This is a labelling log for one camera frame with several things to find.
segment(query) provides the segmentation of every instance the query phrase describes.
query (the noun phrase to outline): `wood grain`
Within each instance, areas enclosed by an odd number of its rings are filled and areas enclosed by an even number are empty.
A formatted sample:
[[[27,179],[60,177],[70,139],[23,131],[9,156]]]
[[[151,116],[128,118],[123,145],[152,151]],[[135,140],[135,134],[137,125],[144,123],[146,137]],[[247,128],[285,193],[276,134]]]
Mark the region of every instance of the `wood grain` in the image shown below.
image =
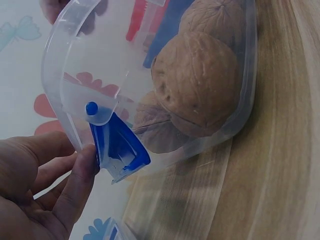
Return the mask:
[[[124,221],[140,239],[205,239],[215,215],[232,141],[151,177],[139,177]]]
[[[158,189],[137,181],[124,221],[138,239],[320,239],[320,0],[256,6],[249,121],[232,145],[161,173]]]

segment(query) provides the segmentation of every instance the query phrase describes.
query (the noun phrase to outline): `walnut shell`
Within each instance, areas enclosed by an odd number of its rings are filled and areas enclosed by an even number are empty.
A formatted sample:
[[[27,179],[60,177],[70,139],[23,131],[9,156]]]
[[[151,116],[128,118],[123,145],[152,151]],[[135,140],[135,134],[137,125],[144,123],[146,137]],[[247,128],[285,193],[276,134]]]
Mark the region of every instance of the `walnut shell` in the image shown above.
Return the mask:
[[[184,12],[179,33],[204,32],[229,47],[239,45],[246,19],[239,0],[196,0]]]
[[[151,75],[159,103],[185,135],[211,136],[237,108],[242,79],[236,56],[204,32],[172,38],[153,61]]]
[[[173,152],[189,140],[172,124],[170,114],[161,107],[154,91],[139,103],[132,129],[145,147],[156,154]]]

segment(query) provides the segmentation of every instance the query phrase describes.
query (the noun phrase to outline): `red object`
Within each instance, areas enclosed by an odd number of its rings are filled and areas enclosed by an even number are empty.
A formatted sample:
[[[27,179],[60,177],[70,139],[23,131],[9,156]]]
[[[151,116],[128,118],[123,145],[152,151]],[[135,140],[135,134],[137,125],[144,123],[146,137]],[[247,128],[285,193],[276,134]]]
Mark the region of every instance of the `red object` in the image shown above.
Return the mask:
[[[132,40],[135,38],[137,32],[140,29],[142,20],[146,12],[146,8],[146,0],[135,0],[129,30],[125,36],[125,39],[127,41],[132,42]]]
[[[71,76],[68,73],[64,73],[64,79],[74,83],[86,86],[88,88],[94,89],[103,95],[114,97],[117,92],[119,91],[119,87],[114,84],[109,84],[102,87],[102,80],[96,79],[94,80],[93,76],[89,72],[81,72],[76,75],[76,78]],[[126,99],[127,102],[133,102],[131,99]],[[55,120],[45,122],[37,127],[34,132],[34,135],[40,135],[51,131],[60,131],[64,132],[63,127],[61,126],[60,122],[56,119],[56,114],[50,106],[50,103],[47,99],[45,94],[40,94],[36,97],[34,101],[34,111],[42,117],[45,118],[52,118]],[[123,121],[127,121],[129,119],[129,112],[126,109],[123,109],[119,116]],[[84,129],[82,134],[91,135],[90,129]]]
[[[154,15],[154,18],[152,20],[151,26],[150,26],[150,33],[156,33],[158,31],[158,28],[162,22],[162,19],[164,18],[164,15],[166,13],[168,4],[170,0],[166,0],[164,3],[164,6],[158,6]]]

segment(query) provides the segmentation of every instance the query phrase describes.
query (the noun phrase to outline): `transparent plastic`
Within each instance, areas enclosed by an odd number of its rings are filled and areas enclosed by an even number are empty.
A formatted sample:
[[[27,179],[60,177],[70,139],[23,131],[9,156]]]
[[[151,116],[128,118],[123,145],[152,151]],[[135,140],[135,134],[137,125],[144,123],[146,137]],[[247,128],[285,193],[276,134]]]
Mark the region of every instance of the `transparent plastic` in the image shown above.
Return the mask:
[[[118,220],[109,218],[103,240],[137,240],[128,226]]]
[[[208,147],[230,139],[241,130],[249,118],[255,95],[257,68],[255,1],[212,1],[218,2],[224,9],[227,9],[226,6],[230,2],[236,2],[243,11],[244,28],[236,29],[243,31],[242,37],[236,47],[233,49],[230,47],[236,57],[238,74],[242,79],[237,106],[221,127],[211,135],[198,137],[186,134],[187,139],[179,147],[171,146],[175,141],[170,138],[179,137],[180,133],[170,130],[172,134],[167,135],[168,138],[161,137],[166,130],[164,122],[145,125],[143,133],[158,128],[157,134],[154,134],[150,141],[161,149],[159,151],[150,150],[146,145],[148,140],[144,138],[147,134],[138,134],[134,130],[139,114],[137,110],[141,107],[139,103],[150,91],[157,93],[150,67],[153,67],[152,61],[162,50],[163,45],[180,34],[177,28],[182,14],[192,3],[206,4],[208,0],[109,0],[108,2],[71,0],[69,2],[59,15],[48,39],[42,62],[42,83],[57,118],[77,151],[86,144],[95,143],[91,126],[108,124],[113,114],[133,130],[140,143],[148,150],[151,163],[139,169],[139,173],[142,174],[158,171],[177,161],[199,154]],[[165,35],[159,36],[160,32],[165,32]],[[207,101],[211,100],[210,95],[206,98]],[[107,110],[100,115],[90,116],[86,112],[86,106],[90,102]],[[177,116],[162,103],[159,106],[163,107],[166,118]],[[150,114],[151,119],[158,117],[157,111],[152,111]]]

